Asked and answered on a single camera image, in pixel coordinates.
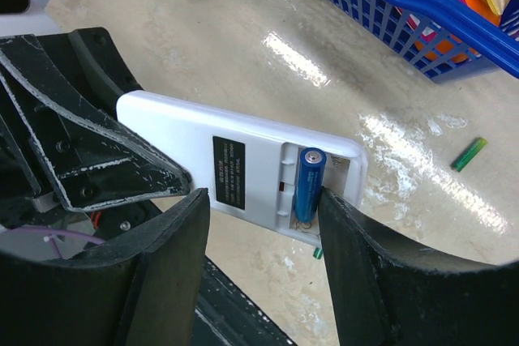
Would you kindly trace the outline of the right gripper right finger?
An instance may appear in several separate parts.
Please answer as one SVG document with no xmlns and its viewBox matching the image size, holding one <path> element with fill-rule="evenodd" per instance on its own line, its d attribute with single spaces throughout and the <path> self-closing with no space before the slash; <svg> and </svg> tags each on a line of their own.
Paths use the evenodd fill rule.
<svg viewBox="0 0 519 346">
<path fill-rule="evenodd" d="M 318 218 L 341 344 L 517 344 L 517 262 L 435 250 L 327 189 Z"/>
</svg>

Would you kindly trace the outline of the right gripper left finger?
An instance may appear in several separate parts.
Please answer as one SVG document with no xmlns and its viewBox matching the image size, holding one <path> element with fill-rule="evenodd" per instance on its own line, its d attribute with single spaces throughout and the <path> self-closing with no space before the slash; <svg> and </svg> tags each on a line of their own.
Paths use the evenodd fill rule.
<svg viewBox="0 0 519 346">
<path fill-rule="evenodd" d="M 2 253 L 2 344 L 188 345 L 209 225 L 198 189 L 69 259 Z"/>
</svg>

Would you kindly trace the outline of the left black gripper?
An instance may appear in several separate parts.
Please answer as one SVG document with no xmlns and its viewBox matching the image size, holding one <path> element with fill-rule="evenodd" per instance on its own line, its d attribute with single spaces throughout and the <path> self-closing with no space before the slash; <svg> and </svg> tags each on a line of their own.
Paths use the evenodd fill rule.
<svg viewBox="0 0 519 346">
<path fill-rule="evenodd" d="M 191 175 L 123 125 L 140 85 L 104 28 L 1 40 L 1 224 L 183 196 Z"/>
</svg>

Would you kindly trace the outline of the blue battery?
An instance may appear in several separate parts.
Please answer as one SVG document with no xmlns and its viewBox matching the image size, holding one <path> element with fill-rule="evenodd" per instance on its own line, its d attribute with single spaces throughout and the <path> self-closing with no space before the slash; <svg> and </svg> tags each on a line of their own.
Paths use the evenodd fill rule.
<svg viewBox="0 0 519 346">
<path fill-rule="evenodd" d="M 299 155 L 294 214 L 300 224 L 310 224 L 315 219 L 326 163 L 325 153 L 315 147 L 305 148 Z"/>
</svg>

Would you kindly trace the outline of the white remote control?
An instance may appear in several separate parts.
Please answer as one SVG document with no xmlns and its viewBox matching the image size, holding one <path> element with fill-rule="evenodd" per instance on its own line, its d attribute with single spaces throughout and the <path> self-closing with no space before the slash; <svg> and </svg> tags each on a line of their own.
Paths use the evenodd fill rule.
<svg viewBox="0 0 519 346">
<path fill-rule="evenodd" d="M 323 186 L 361 203 L 368 156 L 351 139 L 145 91 L 120 97 L 116 115 L 208 188 L 212 208 L 281 235 L 321 245 L 318 219 L 304 224 L 294 212 L 307 148 L 324 154 Z"/>
</svg>

